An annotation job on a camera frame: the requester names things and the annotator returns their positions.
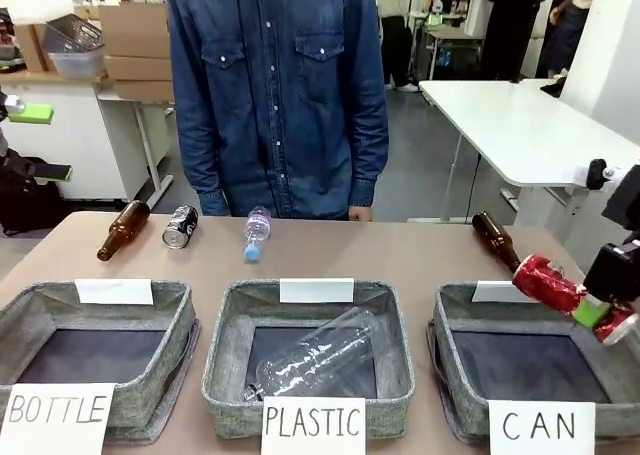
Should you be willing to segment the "person torso denim shirt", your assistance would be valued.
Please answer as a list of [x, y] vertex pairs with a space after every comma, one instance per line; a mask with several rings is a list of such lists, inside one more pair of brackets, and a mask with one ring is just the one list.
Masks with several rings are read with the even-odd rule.
[[349, 220], [351, 108], [384, 86], [375, 0], [166, 5], [173, 95], [210, 103], [227, 216]]

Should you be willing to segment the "person left forearm denim sleeve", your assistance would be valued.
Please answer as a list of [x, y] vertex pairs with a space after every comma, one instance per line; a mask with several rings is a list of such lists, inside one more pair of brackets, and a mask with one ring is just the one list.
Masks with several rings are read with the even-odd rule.
[[377, 179], [386, 166], [389, 128], [386, 90], [380, 85], [359, 94], [349, 116], [352, 180], [349, 205], [370, 209]]

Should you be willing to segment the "grey felt basket plastic label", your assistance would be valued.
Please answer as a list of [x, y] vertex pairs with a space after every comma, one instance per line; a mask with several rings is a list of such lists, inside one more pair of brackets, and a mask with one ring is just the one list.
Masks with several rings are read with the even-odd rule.
[[258, 436], [262, 432], [263, 400], [243, 398], [249, 380], [250, 356], [269, 338], [276, 348], [291, 336], [267, 333], [269, 328], [318, 328], [348, 310], [360, 307], [383, 323], [389, 343], [375, 355], [377, 397], [366, 400], [366, 435], [370, 439], [397, 438], [405, 433], [415, 376], [404, 317], [392, 286], [380, 281], [355, 280], [354, 301], [292, 304], [279, 300], [279, 280], [249, 280], [232, 285], [223, 298], [202, 377], [202, 396], [215, 431], [225, 439]]

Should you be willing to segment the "small blue-capped water bottle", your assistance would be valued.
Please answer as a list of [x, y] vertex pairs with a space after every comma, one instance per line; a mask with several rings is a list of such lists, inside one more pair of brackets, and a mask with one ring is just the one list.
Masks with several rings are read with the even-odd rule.
[[263, 206], [254, 207], [245, 223], [244, 259], [249, 263], [260, 260], [271, 234], [271, 213]]

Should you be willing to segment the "background person black clothes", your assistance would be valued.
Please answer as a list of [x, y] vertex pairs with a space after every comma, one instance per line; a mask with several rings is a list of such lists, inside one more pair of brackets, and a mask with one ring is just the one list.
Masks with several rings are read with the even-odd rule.
[[517, 81], [544, 0], [488, 0], [492, 9], [481, 50], [485, 80]]

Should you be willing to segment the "background person white top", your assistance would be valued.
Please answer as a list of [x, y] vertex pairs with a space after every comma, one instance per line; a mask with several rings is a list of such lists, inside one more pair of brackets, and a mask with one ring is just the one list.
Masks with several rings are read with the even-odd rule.
[[406, 32], [406, 0], [376, 0], [376, 4], [382, 26], [384, 84], [401, 92], [416, 93], [419, 88], [408, 75], [411, 48]]

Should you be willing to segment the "small cardboard box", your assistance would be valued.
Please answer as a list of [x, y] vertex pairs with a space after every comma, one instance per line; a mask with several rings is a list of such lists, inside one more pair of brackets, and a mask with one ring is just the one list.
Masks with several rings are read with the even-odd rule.
[[44, 50], [45, 24], [15, 25], [16, 43], [27, 70], [31, 73], [55, 73], [55, 66]]

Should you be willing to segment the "white paper sign BOTTLE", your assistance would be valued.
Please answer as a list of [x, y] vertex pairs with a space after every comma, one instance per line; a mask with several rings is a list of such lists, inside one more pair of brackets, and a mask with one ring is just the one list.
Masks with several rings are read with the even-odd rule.
[[0, 455], [102, 455], [113, 383], [16, 384]]

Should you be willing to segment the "blank white card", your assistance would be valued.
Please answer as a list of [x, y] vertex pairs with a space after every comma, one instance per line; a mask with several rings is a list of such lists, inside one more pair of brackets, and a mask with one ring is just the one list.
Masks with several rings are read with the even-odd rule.
[[354, 287], [353, 278], [281, 278], [279, 300], [283, 304], [352, 304]]
[[511, 281], [482, 281], [476, 283], [474, 303], [522, 303], [526, 296]]
[[74, 285], [82, 304], [154, 304], [150, 279], [76, 279]]

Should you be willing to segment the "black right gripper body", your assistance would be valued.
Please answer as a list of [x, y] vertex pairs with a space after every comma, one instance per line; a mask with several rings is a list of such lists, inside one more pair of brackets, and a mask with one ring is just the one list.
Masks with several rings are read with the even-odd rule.
[[592, 296], [608, 303], [632, 303], [640, 298], [640, 240], [602, 246], [583, 285]]

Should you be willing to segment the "crushed red can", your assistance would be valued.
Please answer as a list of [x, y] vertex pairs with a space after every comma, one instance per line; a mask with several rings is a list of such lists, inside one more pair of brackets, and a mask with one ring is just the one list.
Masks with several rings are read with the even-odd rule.
[[[583, 282], [565, 278], [552, 266], [552, 262], [540, 255], [527, 257], [514, 273], [512, 283], [527, 297], [573, 319], [573, 310], [585, 294], [590, 294]], [[604, 345], [614, 345], [640, 330], [640, 313], [632, 303], [609, 303], [610, 311], [592, 331]]]

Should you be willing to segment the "white paper sign PLASTIC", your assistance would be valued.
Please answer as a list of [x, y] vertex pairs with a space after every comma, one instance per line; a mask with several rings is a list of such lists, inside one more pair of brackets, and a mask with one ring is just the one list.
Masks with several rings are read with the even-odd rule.
[[366, 400], [267, 397], [260, 455], [366, 455]]

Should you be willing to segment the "white box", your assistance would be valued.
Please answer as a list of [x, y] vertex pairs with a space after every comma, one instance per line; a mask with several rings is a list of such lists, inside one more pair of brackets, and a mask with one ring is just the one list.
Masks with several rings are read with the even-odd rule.
[[74, 12], [73, 0], [12, 0], [8, 13], [15, 25], [44, 24]]

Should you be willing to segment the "white table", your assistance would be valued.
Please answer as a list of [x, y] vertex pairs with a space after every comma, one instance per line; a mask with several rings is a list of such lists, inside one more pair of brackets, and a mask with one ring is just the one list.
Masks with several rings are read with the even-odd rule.
[[571, 220], [587, 195], [589, 163], [640, 161], [640, 146], [541, 91], [538, 80], [424, 80], [419, 87], [507, 183], [521, 188], [516, 220], [548, 230]]

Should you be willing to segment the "brown glass bottle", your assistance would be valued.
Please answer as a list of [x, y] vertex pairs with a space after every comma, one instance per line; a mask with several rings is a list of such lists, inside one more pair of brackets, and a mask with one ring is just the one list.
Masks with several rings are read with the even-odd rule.
[[487, 211], [475, 214], [471, 223], [478, 239], [489, 253], [514, 274], [521, 260], [506, 229]]
[[97, 252], [102, 262], [109, 261], [121, 248], [129, 245], [141, 232], [151, 214], [149, 205], [140, 200], [128, 203], [109, 227], [108, 235]]

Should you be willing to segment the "large clear plastic bottle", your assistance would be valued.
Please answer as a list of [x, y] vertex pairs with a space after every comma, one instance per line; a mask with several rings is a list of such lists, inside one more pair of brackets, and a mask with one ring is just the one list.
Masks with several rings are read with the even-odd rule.
[[354, 307], [324, 325], [310, 329], [267, 330], [292, 338], [276, 348], [269, 338], [250, 356], [248, 403], [267, 396], [377, 397], [375, 355], [389, 343], [383, 323], [368, 309]]

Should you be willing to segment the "grey felt basket can label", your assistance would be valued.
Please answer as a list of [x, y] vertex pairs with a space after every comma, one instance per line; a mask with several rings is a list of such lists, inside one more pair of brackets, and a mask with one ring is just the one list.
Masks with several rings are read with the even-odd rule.
[[477, 302], [439, 288], [427, 339], [453, 432], [489, 436], [489, 401], [592, 402], [599, 441], [640, 439], [640, 338], [611, 346], [536, 303]]

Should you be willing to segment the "white paper sign CAN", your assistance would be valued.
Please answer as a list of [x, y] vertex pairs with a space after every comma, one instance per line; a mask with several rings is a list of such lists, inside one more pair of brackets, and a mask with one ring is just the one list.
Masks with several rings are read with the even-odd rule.
[[592, 402], [490, 400], [490, 455], [595, 455]]

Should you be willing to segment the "crushed black can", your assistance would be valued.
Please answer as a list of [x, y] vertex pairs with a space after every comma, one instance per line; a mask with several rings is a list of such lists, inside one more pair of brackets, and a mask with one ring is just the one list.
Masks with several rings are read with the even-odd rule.
[[162, 234], [163, 243], [172, 249], [182, 249], [190, 241], [198, 225], [198, 212], [190, 205], [181, 205], [171, 215]]

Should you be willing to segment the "flat cardboard box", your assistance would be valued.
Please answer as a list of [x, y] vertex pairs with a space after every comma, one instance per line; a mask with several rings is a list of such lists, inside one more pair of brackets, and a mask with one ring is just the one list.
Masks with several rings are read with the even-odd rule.
[[120, 98], [140, 102], [173, 102], [171, 81], [115, 81], [114, 90]]
[[171, 61], [164, 58], [106, 55], [106, 70], [115, 81], [171, 81]]

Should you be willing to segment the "white desk with legs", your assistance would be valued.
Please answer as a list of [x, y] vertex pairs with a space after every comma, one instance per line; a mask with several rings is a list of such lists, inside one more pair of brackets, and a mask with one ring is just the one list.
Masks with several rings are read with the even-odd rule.
[[149, 183], [155, 207], [174, 180], [158, 165], [170, 147], [164, 104], [120, 98], [105, 75], [65, 79], [53, 72], [0, 74], [0, 87], [26, 103], [54, 109], [48, 125], [2, 124], [9, 146], [23, 156], [69, 165], [61, 192], [71, 200], [133, 200]]

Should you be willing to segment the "person right forearm denim sleeve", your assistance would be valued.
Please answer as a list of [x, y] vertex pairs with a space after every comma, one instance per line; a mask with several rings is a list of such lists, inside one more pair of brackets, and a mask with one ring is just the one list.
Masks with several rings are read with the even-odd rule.
[[200, 89], [178, 84], [174, 86], [174, 98], [182, 165], [202, 213], [230, 215], [218, 173], [218, 130], [210, 103]]

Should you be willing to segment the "grey felt basket bottle label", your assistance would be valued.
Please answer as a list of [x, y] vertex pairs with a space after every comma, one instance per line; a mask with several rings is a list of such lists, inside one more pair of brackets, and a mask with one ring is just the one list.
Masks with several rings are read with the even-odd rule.
[[149, 305], [84, 304], [73, 282], [40, 282], [0, 309], [0, 426], [17, 383], [111, 383], [106, 443], [154, 443], [200, 323], [188, 284], [153, 281], [150, 288]]

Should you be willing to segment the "large cardboard box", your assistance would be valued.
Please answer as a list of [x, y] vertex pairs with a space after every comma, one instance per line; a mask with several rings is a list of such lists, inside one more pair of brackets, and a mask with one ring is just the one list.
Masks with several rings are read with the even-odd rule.
[[169, 59], [169, 30], [164, 3], [123, 3], [99, 7], [107, 55]]

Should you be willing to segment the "clear plastic bin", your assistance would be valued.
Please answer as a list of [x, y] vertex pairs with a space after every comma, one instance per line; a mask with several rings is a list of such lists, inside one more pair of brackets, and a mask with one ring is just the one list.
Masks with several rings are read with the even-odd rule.
[[75, 14], [47, 22], [42, 47], [65, 78], [89, 79], [105, 72], [102, 31]]

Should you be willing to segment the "black bag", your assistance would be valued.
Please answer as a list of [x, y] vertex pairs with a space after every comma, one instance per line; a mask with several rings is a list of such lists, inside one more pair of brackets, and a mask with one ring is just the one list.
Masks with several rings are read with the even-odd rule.
[[6, 236], [54, 228], [69, 214], [58, 181], [25, 176], [27, 162], [46, 163], [11, 148], [0, 155], [0, 229]]

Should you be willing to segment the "background person cream sleeve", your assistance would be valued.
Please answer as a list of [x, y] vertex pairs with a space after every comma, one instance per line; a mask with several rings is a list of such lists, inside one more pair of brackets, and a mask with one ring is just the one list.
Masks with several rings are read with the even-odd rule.
[[593, 0], [553, 0], [536, 76], [552, 78], [569, 70]]

